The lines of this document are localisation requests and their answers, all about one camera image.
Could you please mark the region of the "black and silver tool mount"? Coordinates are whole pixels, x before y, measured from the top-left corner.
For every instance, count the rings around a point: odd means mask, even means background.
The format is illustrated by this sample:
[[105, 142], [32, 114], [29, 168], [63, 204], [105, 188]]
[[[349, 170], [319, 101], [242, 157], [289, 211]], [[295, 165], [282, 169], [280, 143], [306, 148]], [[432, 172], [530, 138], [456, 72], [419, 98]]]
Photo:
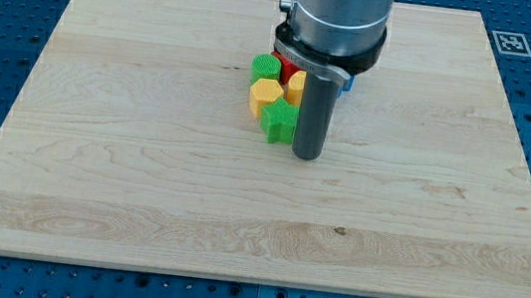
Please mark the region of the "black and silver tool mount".
[[279, 0], [285, 21], [275, 28], [274, 49], [306, 72], [344, 86], [374, 66], [387, 40], [389, 14], [371, 14], [325, 2]]

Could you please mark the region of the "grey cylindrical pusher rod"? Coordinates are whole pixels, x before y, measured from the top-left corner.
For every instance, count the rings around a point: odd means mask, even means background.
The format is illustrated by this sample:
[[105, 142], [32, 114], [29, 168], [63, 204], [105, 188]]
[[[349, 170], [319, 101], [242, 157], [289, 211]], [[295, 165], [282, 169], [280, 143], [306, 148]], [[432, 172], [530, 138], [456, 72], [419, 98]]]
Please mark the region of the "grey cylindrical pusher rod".
[[320, 156], [340, 87], [329, 79], [308, 73], [299, 107], [292, 149], [300, 159]]

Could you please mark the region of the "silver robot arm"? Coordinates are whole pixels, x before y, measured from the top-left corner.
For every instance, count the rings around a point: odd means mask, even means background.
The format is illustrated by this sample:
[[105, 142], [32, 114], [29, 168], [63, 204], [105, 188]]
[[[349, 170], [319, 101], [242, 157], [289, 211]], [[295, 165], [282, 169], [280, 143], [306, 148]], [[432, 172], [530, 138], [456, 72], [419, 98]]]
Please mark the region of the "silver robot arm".
[[394, 1], [279, 0], [286, 18], [275, 28], [273, 47], [306, 72], [295, 156], [320, 156], [339, 94], [381, 55]]

